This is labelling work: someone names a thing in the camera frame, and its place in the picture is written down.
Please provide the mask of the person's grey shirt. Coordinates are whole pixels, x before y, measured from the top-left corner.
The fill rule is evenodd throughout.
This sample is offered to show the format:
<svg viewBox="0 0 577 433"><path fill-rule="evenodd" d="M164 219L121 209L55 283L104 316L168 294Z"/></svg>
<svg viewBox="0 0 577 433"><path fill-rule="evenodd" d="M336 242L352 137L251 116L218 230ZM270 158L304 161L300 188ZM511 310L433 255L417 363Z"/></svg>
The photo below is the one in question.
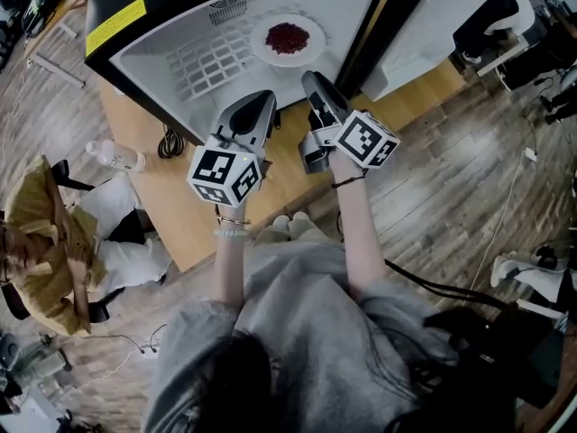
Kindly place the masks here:
<svg viewBox="0 0 577 433"><path fill-rule="evenodd" d="M456 361L410 287L379 280L351 297L339 245L260 245L245 271L242 308L191 299L168 324L142 433L193 433L210 357L230 337L266 350L280 405L270 433L382 433L425 398L419 369Z"/></svg>

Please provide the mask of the person's right hand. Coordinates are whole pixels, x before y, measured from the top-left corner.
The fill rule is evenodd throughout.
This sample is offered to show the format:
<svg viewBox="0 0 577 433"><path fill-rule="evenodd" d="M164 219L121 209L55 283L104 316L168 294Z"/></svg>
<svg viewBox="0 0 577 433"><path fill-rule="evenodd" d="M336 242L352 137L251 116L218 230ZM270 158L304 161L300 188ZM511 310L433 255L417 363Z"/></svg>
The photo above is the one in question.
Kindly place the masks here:
<svg viewBox="0 0 577 433"><path fill-rule="evenodd" d="M329 166L334 176L334 183L364 174L364 169L338 149L329 153Z"/></svg>

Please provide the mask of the grey floor equipment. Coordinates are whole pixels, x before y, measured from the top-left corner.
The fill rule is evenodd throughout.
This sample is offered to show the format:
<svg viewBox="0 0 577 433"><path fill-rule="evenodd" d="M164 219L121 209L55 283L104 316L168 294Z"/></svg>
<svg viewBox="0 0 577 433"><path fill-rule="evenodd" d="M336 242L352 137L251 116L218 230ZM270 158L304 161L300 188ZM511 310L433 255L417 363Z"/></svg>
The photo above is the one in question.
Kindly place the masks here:
<svg viewBox="0 0 577 433"><path fill-rule="evenodd" d="M20 345L16 336L0 336L0 373L21 385L29 385L61 371L69 373L72 366L56 337L40 334L37 341Z"/></svg>

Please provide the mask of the pile of dark red beans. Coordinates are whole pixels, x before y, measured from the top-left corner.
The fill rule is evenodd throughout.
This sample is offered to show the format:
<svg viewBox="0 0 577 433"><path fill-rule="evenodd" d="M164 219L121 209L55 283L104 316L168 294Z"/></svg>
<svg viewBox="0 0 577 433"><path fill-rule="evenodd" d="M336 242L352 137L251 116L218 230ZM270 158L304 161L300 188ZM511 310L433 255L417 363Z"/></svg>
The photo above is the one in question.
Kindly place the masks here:
<svg viewBox="0 0 577 433"><path fill-rule="evenodd" d="M279 23L269 28L265 43L280 55L292 55L304 50L310 34L293 23Z"/></svg>

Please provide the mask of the white appliance with clear dome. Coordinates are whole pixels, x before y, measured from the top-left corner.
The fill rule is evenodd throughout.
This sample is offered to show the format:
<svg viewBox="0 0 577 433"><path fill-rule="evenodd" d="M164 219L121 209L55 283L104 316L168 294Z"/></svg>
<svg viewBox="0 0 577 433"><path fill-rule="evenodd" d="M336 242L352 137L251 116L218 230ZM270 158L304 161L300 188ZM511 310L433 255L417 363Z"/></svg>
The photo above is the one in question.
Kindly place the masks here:
<svg viewBox="0 0 577 433"><path fill-rule="evenodd" d="M556 303L562 294L563 278L568 273L568 291L577 292L577 270L570 268L568 262L553 269L538 266L536 262L536 257L529 253L498 254L492 264L490 286L497 288L503 282L518 281Z"/></svg>

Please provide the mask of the black green backpack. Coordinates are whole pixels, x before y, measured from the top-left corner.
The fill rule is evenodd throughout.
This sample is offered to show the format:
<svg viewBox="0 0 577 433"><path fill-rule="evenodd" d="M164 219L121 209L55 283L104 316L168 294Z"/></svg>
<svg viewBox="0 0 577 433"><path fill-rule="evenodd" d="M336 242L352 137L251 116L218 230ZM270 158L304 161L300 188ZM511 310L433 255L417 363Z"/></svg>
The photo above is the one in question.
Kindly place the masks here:
<svg viewBox="0 0 577 433"><path fill-rule="evenodd" d="M61 0L31 0L21 18L23 33L36 38L56 12Z"/></svg>

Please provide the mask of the black shoulder bag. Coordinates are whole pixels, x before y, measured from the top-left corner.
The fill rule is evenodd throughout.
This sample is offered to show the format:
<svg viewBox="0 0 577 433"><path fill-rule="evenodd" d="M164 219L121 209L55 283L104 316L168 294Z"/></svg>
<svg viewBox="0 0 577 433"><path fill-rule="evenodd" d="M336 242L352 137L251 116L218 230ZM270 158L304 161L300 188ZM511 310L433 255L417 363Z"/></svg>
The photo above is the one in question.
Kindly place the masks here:
<svg viewBox="0 0 577 433"><path fill-rule="evenodd" d="M557 393L564 335L552 319L509 305L492 321L454 308L424 325L447 332L458 354L424 407L429 431L516 433L518 400L543 408Z"/></svg>

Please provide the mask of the black mini fridge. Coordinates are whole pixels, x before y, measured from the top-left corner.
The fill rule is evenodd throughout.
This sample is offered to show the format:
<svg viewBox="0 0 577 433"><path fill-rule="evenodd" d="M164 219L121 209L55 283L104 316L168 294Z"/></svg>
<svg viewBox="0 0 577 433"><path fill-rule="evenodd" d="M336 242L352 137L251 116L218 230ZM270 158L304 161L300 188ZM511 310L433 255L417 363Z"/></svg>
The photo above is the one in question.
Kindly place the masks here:
<svg viewBox="0 0 577 433"><path fill-rule="evenodd" d="M89 0L87 35L135 0ZM147 14L86 56L115 88L192 143L241 97L271 90L278 108L317 70L346 97L378 100L454 51L453 35L487 0L144 0ZM325 34L313 62L282 68L252 52L254 26L300 14Z"/></svg>

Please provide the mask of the white round plate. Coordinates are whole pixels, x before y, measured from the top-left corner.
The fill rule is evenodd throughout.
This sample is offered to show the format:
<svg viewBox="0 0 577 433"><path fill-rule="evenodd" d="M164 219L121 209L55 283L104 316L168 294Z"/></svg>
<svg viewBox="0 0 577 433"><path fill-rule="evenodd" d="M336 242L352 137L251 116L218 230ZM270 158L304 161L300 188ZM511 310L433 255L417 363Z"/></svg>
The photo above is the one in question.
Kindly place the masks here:
<svg viewBox="0 0 577 433"><path fill-rule="evenodd" d="M308 34L301 49L292 53L278 53L267 43L270 30L280 24L289 24L294 34L294 26ZM300 14L275 14L254 26L250 44L253 54L263 62L282 68L296 68L316 60L325 50L326 41L323 30L311 19Z"/></svg>

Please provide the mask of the black office chair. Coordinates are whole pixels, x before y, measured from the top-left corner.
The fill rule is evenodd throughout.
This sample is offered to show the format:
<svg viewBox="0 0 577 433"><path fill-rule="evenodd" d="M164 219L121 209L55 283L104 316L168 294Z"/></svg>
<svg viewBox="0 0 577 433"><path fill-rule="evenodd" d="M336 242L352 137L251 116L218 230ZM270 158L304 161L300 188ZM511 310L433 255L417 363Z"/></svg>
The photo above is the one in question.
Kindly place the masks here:
<svg viewBox="0 0 577 433"><path fill-rule="evenodd" d="M52 168L53 177L58 186L66 189L74 189L89 192L95 188L84 182L73 180L69 176L69 162L61 160L55 163ZM115 230L110 234L109 239L116 242L133 242L136 244L145 243L145 235L155 230L152 221L145 210L136 208L130 214L125 216ZM25 320L31 314L23 304L22 299L17 293L12 283L6 283L0 287L5 303L18 320ZM90 319L93 324L103 323L110 318L106 306L112 302L118 295L124 292L124 288L112 291L98 301L89 304Z"/></svg>

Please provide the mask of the person's left forearm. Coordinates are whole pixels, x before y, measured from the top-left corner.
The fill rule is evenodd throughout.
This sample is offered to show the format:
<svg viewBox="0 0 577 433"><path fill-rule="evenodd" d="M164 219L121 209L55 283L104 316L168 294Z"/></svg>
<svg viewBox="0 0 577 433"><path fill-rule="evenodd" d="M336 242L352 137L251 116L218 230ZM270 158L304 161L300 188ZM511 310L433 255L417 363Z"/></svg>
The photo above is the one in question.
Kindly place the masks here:
<svg viewBox="0 0 577 433"><path fill-rule="evenodd" d="M247 220L244 204L237 208L219 206L218 210L218 215L236 220ZM244 303L243 256L244 243L248 238L246 226L223 222L215 231L215 263L209 297L237 309L241 308Z"/></svg>

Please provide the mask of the person's right forearm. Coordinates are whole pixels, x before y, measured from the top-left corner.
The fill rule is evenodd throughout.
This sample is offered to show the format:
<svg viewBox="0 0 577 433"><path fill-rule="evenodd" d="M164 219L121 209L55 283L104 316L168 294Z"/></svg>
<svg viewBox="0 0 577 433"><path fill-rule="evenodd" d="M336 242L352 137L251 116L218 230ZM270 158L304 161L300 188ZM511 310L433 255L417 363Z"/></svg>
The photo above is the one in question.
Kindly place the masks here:
<svg viewBox="0 0 577 433"><path fill-rule="evenodd" d="M365 180L336 190L342 221L346 270L351 293L359 298L386 277Z"/></svg>

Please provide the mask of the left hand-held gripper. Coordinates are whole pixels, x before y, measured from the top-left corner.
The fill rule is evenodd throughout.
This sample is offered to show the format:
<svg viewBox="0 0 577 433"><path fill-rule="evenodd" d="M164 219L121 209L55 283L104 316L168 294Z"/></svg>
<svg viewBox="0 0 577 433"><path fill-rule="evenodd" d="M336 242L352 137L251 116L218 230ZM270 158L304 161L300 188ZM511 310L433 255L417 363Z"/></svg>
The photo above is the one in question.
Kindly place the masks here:
<svg viewBox="0 0 577 433"><path fill-rule="evenodd" d="M228 106L216 120L206 143L198 145L187 183L202 200L241 206L261 188L271 162L264 145L277 111L271 90L251 93Z"/></svg>

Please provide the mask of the light wooden table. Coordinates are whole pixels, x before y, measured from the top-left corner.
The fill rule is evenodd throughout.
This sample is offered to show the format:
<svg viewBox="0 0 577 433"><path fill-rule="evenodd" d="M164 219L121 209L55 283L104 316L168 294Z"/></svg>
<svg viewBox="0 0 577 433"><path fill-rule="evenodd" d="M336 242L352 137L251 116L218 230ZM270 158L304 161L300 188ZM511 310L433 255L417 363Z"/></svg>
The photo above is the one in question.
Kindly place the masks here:
<svg viewBox="0 0 577 433"><path fill-rule="evenodd" d="M161 121L126 96L120 96L103 78L97 85L112 135L117 143L144 152L144 171L131 176L160 238L181 272L198 266L215 251L214 207L202 201L187 183L188 168L195 147L188 144L182 155L162 159L157 154L163 135ZM390 130L397 131L425 114L466 85L449 60L393 91L376 102L365 95L352 101L358 109L368 109ZM247 203L252 227L262 226L281 212L295 208L328 187L325 173L307 175L298 154L298 143L309 128L306 101L284 109L281 128L266 143L272 165L261 189Z"/></svg>

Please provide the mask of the clear plastic bottle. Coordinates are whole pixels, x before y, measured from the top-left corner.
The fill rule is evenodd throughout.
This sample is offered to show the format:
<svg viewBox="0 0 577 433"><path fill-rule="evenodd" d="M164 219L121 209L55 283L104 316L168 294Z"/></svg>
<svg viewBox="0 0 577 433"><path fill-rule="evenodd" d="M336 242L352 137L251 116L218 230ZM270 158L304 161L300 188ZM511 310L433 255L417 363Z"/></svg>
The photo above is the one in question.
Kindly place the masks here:
<svg viewBox="0 0 577 433"><path fill-rule="evenodd" d="M106 167L117 170L140 172L145 167L145 156L132 148L112 140L90 141L86 152Z"/></svg>

